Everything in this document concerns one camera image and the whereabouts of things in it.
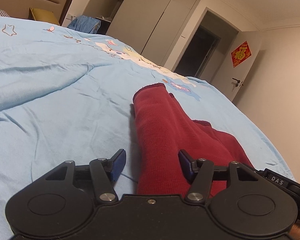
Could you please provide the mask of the dark red knit sweater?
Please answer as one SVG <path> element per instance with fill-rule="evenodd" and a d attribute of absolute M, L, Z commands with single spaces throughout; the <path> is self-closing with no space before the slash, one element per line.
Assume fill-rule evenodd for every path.
<path fill-rule="evenodd" d="M 180 150 L 216 166 L 227 166 L 231 161 L 252 165 L 234 136 L 212 128 L 207 121 L 191 120 L 162 83 L 138 90 L 133 105 L 141 149 L 138 194 L 187 193 L 190 185 L 181 170 Z"/>

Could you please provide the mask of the white bedroom door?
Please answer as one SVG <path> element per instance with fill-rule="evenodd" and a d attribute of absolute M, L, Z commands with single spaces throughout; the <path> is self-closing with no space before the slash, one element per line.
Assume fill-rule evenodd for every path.
<path fill-rule="evenodd" d="M 230 101 L 234 100 L 261 48 L 259 31 L 242 31 L 234 39 L 211 85 Z"/>

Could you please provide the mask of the blue clothes pile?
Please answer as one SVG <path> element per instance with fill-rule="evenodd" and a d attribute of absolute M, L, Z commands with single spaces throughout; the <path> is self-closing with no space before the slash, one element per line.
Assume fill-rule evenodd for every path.
<path fill-rule="evenodd" d="M 101 21 L 89 16 L 78 16 L 68 25 L 69 29 L 87 34 L 97 34 L 101 26 Z"/>

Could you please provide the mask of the light blue cartoon bedspread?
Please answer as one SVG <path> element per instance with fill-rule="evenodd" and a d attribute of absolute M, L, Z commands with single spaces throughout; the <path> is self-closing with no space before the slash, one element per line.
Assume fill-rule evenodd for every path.
<path fill-rule="evenodd" d="M 127 152 L 115 185 L 135 193 L 141 154 L 132 99 L 163 83 L 194 120 L 232 134 L 259 170 L 293 174 L 261 130 L 206 81 L 148 63 L 109 36 L 0 17 L 0 239 L 12 236 L 7 201 L 60 163 Z"/>

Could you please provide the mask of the red fu character decoration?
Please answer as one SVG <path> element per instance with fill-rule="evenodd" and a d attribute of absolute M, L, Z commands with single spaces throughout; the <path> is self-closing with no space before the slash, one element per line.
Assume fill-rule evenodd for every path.
<path fill-rule="evenodd" d="M 232 66 L 234 68 L 237 67 L 249 57 L 251 57 L 251 50 L 249 48 L 248 42 L 245 41 L 231 52 Z"/>

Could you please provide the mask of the beige built-in wardrobe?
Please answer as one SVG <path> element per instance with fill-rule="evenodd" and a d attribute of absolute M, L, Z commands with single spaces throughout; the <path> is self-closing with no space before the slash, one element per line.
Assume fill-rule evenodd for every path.
<path fill-rule="evenodd" d="M 200 0 L 90 0 L 83 14 L 104 34 L 164 66 Z"/>

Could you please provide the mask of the yellow pillow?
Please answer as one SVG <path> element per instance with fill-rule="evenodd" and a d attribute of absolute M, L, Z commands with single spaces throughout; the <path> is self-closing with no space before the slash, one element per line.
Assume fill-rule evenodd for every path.
<path fill-rule="evenodd" d="M 29 9 L 29 19 L 60 25 L 53 12 L 39 8 Z"/>

